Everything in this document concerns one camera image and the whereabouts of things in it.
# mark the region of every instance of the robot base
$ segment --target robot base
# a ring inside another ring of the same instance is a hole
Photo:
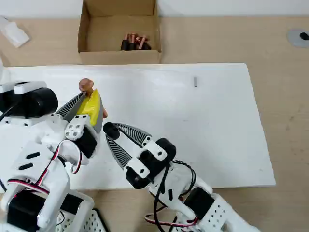
[[[63,212],[64,221],[56,227],[56,232],[71,232],[70,224],[73,222],[75,215],[67,212]],[[59,214],[57,223],[63,220],[63,216]],[[100,216],[98,209],[90,211],[89,218],[87,219],[84,230],[82,232],[109,232],[102,217]]]

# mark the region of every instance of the perforated plastic plate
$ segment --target perforated plastic plate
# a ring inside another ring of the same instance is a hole
[[[75,215],[63,212],[65,220],[56,227],[56,232],[65,232],[68,231],[70,228],[71,223],[74,220]],[[63,217],[61,214],[59,214],[57,218],[57,223],[60,223],[63,220]],[[89,218],[87,219],[85,225],[84,225],[84,230],[81,230],[84,232],[108,232],[104,225],[103,222],[101,221],[98,213],[95,210],[91,210],[89,214]]]

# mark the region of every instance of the cable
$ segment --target cable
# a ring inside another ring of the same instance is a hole
[[[177,221],[177,216],[174,217],[173,223],[175,223],[176,221]],[[168,232],[172,232],[173,228],[174,228],[174,227],[171,226],[171,227],[169,228],[169,231],[168,231]]]
[[[58,226],[58,225],[60,225],[62,222],[64,222],[64,219],[65,219],[63,212],[62,212],[62,211],[60,211],[60,213],[61,213],[61,215],[62,215],[63,219],[62,219],[62,221],[61,221],[61,222],[59,222],[56,226]]]
[[[194,169],[193,169],[189,164],[187,164],[187,163],[185,163],[185,162],[183,162],[183,161],[173,159],[172,162],[173,162],[173,163],[176,163],[176,164],[180,164],[180,165],[186,166],[187,168],[189,168],[189,169],[191,170],[191,173],[192,173],[192,181],[191,181],[191,184],[190,184],[190,186],[189,186],[189,188],[188,188],[188,190],[187,190],[186,192],[180,194],[180,196],[182,197],[182,196],[188,194],[188,193],[193,189],[194,184],[195,184],[195,182],[196,182],[196,180],[197,180],[197,174],[196,174],[196,172],[194,171]]]
[[[78,148],[78,146],[76,145],[76,144],[74,144],[75,145],[75,147],[76,147],[76,149],[79,151],[79,160],[78,160],[78,164],[77,165],[72,165],[72,167],[71,167],[71,173],[73,173],[73,174],[77,174],[78,173],[78,171],[79,171],[79,169],[80,169],[80,167],[81,167],[81,165],[82,165],[82,157],[83,157],[83,155],[82,155],[82,151]]]
[[[148,223],[156,225],[156,222],[154,220],[151,220],[151,219],[148,218],[151,215],[152,214],[146,214],[144,218]],[[191,224],[178,224],[178,223],[173,223],[173,222],[162,222],[162,221],[160,221],[159,224],[161,226],[172,226],[172,227],[177,227],[177,228],[187,228],[187,227],[195,226],[197,224],[197,219],[198,218],[196,217],[193,221],[191,221]]]
[[[9,116],[12,112],[12,110],[18,106],[20,101],[17,101],[14,105],[12,105],[7,111],[5,111],[1,116],[0,116],[0,122],[7,116]]]
[[[155,219],[154,223],[161,232],[165,232],[165,231],[162,228],[162,226],[160,225],[160,222],[158,220],[157,207],[158,207],[159,196],[160,196],[160,193],[162,191],[162,188],[165,188],[165,180],[166,180],[166,177],[168,176],[168,172],[169,172],[169,159],[167,159],[167,164],[166,164],[166,168],[165,168],[165,171],[164,171],[164,174],[163,174],[163,178],[162,178],[161,184],[158,188],[158,191],[156,193],[156,196],[154,198],[154,219]]]
[[[183,161],[176,160],[176,159],[173,159],[172,162],[176,163],[176,164],[184,165],[191,170],[192,180],[191,180],[191,183],[190,183],[188,190],[180,195],[180,197],[182,197],[182,196],[188,194],[192,190],[192,188],[194,187],[194,184],[196,182],[197,175],[196,175],[196,172],[193,170],[193,168],[190,165],[188,165],[187,163],[185,163]],[[153,214],[147,214],[144,217],[147,222],[149,222],[151,224],[155,224],[161,232],[165,232],[162,228],[162,225],[170,226],[169,231],[171,231],[173,229],[173,227],[183,227],[183,228],[184,227],[191,227],[191,226],[196,225],[196,223],[197,223],[197,217],[195,218],[193,223],[190,224],[190,225],[175,223],[175,221],[177,220],[177,217],[174,218],[173,223],[161,222],[161,221],[158,220],[157,213],[159,211],[161,211],[163,208],[165,208],[165,207],[161,207],[161,208],[157,209],[157,205],[158,205],[158,202],[159,202],[160,193],[162,192],[162,189],[165,187],[165,180],[167,178],[168,172],[169,172],[169,160],[167,160],[167,165],[166,165],[166,168],[165,168],[165,171],[164,171],[164,174],[163,174],[163,178],[162,178],[159,189],[158,189],[157,194],[156,194],[155,199],[154,199],[154,212],[153,212]],[[148,217],[151,216],[151,215],[154,216],[154,220],[148,219]]]
[[[5,187],[4,183],[2,182],[1,178],[0,178],[0,185],[3,188],[3,191],[6,192],[6,187]]]
[[[53,160],[55,160],[55,159],[58,157],[58,154],[60,153],[60,150],[61,150],[61,145],[62,145],[65,141],[69,141],[69,140],[68,140],[68,139],[62,140],[62,141],[58,144],[57,149],[56,149],[56,152],[55,152],[54,155],[52,156],[52,158],[51,158],[49,164],[48,164],[47,167],[44,169],[43,173],[41,174],[41,176],[39,177],[39,179],[38,179],[38,181],[35,183],[35,185],[38,185],[38,186],[39,186],[39,185],[42,183],[42,181],[44,180],[45,175],[47,174],[49,165],[51,164],[51,162],[52,162]],[[76,148],[77,151],[80,153],[80,155],[79,155],[79,160],[78,160],[78,165],[77,165],[77,169],[76,169],[75,171],[73,171],[73,168],[75,167],[74,165],[73,165],[72,168],[71,168],[71,172],[72,172],[73,174],[76,174],[76,173],[78,173],[78,171],[79,171],[79,169],[80,169],[80,167],[81,167],[81,164],[82,164],[82,157],[83,157],[83,156],[82,156],[82,152],[80,151],[80,149],[78,148],[78,146],[77,146],[75,143],[72,143],[72,144],[75,145],[75,148]]]
[[[43,194],[46,194],[48,195],[49,194],[49,191],[47,191],[46,189],[40,187],[40,186],[37,186],[37,185],[34,185],[34,184],[30,184],[24,180],[18,180],[18,179],[9,179],[8,180],[8,184],[10,183],[15,183],[15,184],[19,184],[19,185],[22,185],[22,186],[25,186],[29,189],[32,189],[32,190],[35,190],[37,192],[40,192],[40,193],[43,193]]]
[[[0,116],[0,122],[1,122],[5,117],[9,116],[9,115],[11,114],[12,110],[13,110],[16,106],[18,106],[19,103],[20,103],[20,102],[17,101],[17,102],[16,102],[14,105],[12,105],[7,111],[5,111],[5,112]],[[5,185],[4,185],[4,183],[2,182],[1,178],[0,178],[0,185],[1,185],[1,187],[3,188],[3,191],[6,192],[7,189],[6,189]]]

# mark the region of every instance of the white plastic bracket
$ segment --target white plastic bracket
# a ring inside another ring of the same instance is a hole
[[[136,157],[133,157],[125,166],[124,171],[131,167],[141,178],[145,179],[150,171],[149,169]]]
[[[143,147],[143,151],[144,150],[150,151],[158,161],[163,161],[168,156],[166,151],[153,140],[150,140],[146,146]]]

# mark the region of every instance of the red wire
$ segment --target red wire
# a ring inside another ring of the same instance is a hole
[[[51,164],[51,162],[56,158],[57,154],[58,154],[58,150],[59,150],[59,146],[56,149],[56,152],[54,153],[53,157],[51,158],[49,164],[47,165],[47,167],[44,169],[44,172],[41,174],[41,176],[39,177],[38,181],[35,183],[35,185],[39,185],[41,184],[41,181],[43,180],[43,178],[45,177],[48,167]]]
[[[155,221],[153,221],[153,220],[150,220],[150,219],[147,219],[147,218],[145,218],[145,220],[148,223],[151,223],[151,224],[154,224],[154,225],[156,224]],[[197,224],[197,220],[198,220],[198,218],[196,217],[194,219],[193,223],[189,224],[189,225],[177,224],[177,223],[172,223],[172,222],[160,222],[160,225],[161,226],[173,226],[173,227],[187,228],[187,227],[195,226]]]
[[[82,164],[82,152],[80,151],[79,152],[79,162],[78,162],[78,165],[77,165],[77,169],[75,170],[75,172],[73,172],[73,174],[76,174],[78,173],[80,167],[81,167],[81,164]]]
[[[40,186],[37,186],[37,185],[33,185],[33,184],[30,184],[26,181],[23,181],[23,180],[18,180],[18,179],[9,179],[8,180],[8,183],[20,183],[20,184],[23,184],[23,185],[26,185],[26,186],[29,186],[33,189],[36,189],[36,190],[40,190],[46,194],[49,194],[49,191],[47,191],[46,189],[44,188],[41,188]]]

